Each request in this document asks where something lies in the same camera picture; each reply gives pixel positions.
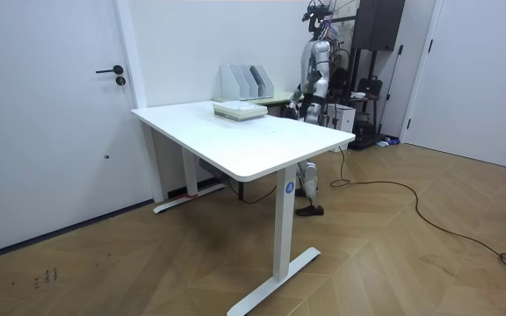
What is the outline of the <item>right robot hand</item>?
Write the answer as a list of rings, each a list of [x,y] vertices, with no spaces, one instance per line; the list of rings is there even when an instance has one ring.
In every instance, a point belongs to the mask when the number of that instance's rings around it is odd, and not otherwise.
[[[286,119],[296,120],[299,117],[299,107],[296,103],[283,104],[280,109],[280,116]]]

